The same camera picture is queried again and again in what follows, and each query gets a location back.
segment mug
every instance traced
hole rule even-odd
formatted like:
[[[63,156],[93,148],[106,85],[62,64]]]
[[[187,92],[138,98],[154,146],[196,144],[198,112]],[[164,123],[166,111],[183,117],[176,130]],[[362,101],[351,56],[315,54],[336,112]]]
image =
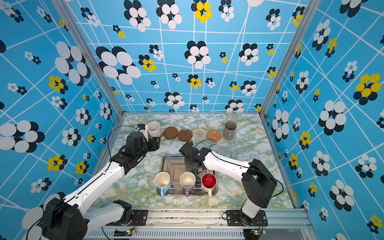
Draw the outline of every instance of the mug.
[[[181,188],[185,191],[185,196],[189,196],[189,192],[195,188],[196,177],[191,172],[185,172],[180,176]]]
[[[148,123],[148,133],[151,137],[160,137],[162,133],[160,123],[156,121]]]
[[[159,172],[155,177],[155,185],[160,189],[160,195],[164,197],[170,189],[170,176],[167,172]]]
[[[231,122],[231,121],[226,122],[225,126],[224,126],[223,138],[227,141],[233,140],[233,138],[236,135],[236,133],[235,133],[236,128],[237,128],[236,123]]]
[[[215,190],[215,187],[217,185],[217,179],[215,175],[213,175],[212,173],[204,174],[201,178],[201,183],[203,191],[207,192],[209,197],[212,197],[212,192],[213,190]]]

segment floral pattern wallpaper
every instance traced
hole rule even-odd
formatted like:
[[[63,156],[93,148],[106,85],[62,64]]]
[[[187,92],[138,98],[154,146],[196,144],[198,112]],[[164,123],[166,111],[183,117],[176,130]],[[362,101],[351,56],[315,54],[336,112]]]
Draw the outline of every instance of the floral pattern wallpaper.
[[[318,239],[384,239],[383,14],[321,1],[262,116]]]
[[[308,2],[66,4],[123,110],[259,112]]]
[[[21,240],[91,178],[119,116],[50,0],[0,10],[0,239]]]

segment gray mug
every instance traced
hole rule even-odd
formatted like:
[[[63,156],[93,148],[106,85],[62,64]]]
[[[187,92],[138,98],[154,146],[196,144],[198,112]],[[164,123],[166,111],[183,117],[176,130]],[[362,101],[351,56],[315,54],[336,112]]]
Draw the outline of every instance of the gray mug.
[[[195,188],[196,176],[191,172],[185,172],[180,176],[181,188],[185,191],[185,196],[189,196],[189,192]]]
[[[235,133],[236,128],[237,128],[236,123],[231,121],[226,122],[224,126],[223,138],[227,141],[233,140],[234,137],[236,136],[236,133]]]

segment red mug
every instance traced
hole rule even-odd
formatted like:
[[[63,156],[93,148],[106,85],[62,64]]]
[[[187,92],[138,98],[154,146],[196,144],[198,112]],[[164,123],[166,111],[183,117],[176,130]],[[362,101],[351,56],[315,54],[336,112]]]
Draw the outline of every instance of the red mug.
[[[212,191],[217,185],[217,179],[215,175],[213,175],[212,173],[204,174],[201,178],[201,183],[203,191],[207,192],[209,197],[212,197]]]

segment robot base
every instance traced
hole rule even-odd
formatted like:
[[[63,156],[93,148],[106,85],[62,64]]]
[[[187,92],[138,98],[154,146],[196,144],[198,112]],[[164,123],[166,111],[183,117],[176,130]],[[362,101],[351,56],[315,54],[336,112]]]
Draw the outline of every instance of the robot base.
[[[227,214],[227,224],[228,226],[230,227],[234,227],[234,226],[247,226],[247,224],[244,224],[242,222],[242,220],[240,219],[240,214],[239,214],[239,210],[227,210],[225,211],[226,214]],[[263,210],[260,210],[258,211],[258,213],[256,214],[256,221],[251,224],[250,226],[257,226],[259,227],[260,226],[260,222],[262,223],[262,225],[264,225],[265,227],[268,226],[268,220],[265,216],[265,211]]]

